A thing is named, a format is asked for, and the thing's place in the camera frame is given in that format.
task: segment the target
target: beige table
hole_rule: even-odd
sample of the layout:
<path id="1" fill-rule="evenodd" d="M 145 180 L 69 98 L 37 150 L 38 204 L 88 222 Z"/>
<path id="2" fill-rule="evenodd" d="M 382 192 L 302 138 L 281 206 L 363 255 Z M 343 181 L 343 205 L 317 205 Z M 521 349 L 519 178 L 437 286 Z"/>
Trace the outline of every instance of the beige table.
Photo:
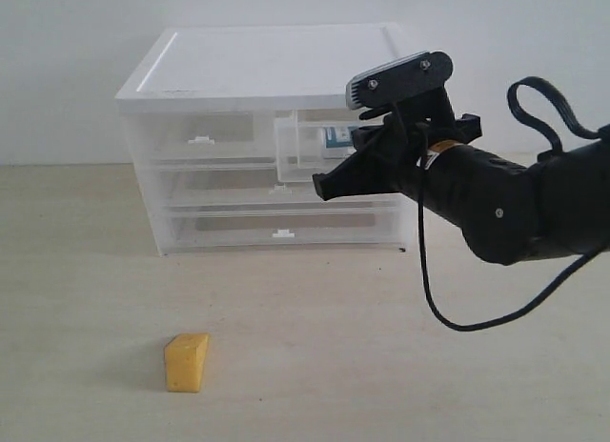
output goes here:
<path id="1" fill-rule="evenodd" d="M 608 257 L 460 334 L 429 313 L 415 251 L 155 256 L 129 166 L 0 169 L 0 219 L 1 441 L 610 440 Z M 461 322 L 566 263 L 488 266 L 429 232 Z M 164 392 L 162 348 L 189 331 L 212 334 L 204 390 Z"/>

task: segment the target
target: white storage drawers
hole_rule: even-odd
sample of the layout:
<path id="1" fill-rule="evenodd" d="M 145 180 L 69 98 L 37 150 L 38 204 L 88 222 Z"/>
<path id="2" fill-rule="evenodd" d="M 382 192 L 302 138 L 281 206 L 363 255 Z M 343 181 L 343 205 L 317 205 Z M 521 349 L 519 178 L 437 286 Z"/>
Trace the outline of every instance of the white storage drawers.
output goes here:
<path id="1" fill-rule="evenodd" d="M 321 201 L 354 151 L 355 74 L 406 54 L 395 25 L 167 30 L 117 94 L 161 254 L 206 247 L 405 247 L 401 195 Z"/>

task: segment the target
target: yellow sponge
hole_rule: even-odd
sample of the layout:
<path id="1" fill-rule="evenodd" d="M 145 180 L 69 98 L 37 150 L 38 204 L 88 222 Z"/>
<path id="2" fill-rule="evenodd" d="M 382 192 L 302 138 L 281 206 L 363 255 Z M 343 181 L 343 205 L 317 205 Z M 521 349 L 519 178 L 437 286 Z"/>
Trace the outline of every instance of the yellow sponge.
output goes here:
<path id="1" fill-rule="evenodd" d="M 168 392 L 199 392 L 203 361 L 208 349 L 206 333 L 179 334 L 165 347 Z"/>

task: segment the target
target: white lid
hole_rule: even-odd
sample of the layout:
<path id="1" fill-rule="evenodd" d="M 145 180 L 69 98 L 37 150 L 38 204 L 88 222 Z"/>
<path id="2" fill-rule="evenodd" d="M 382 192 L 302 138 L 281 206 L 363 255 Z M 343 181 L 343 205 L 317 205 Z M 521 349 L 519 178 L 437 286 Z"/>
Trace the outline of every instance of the white lid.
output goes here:
<path id="1" fill-rule="evenodd" d="M 124 112 L 345 108 L 354 75 L 407 54 L 389 23 L 172 29 L 116 98 Z"/>

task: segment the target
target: robotic arm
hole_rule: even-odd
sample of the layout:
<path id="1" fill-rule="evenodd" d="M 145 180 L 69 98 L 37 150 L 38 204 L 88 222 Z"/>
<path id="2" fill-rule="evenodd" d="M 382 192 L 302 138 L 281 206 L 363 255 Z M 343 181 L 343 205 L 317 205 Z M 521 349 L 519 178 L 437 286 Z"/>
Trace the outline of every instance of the robotic arm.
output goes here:
<path id="1" fill-rule="evenodd" d="M 419 242 L 424 290 L 433 313 L 457 331 L 478 331 L 519 318 L 539 305 L 574 271 L 610 247 L 610 126 L 589 131 L 551 84 L 527 77 L 508 90 L 508 104 L 522 124 L 540 131 L 551 150 L 526 168 L 481 151 L 480 119 L 456 119 L 444 88 L 453 63 L 443 52 L 423 52 L 356 76 L 347 86 L 350 109 L 367 108 L 367 120 L 383 125 L 353 132 L 356 152 L 327 174 L 314 175 L 324 200 L 340 196 L 400 192 L 419 205 Z M 519 105 L 517 89 L 542 93 L 568 129 L 590 140 L 563 150 L 558 135 Z M 459 227 L 471 251 L 489 263 L 572 254 L 580 258 L 532 303 L 505 317 L 476 325 L 444 318 L 430 295 L 423 207 Z"/>

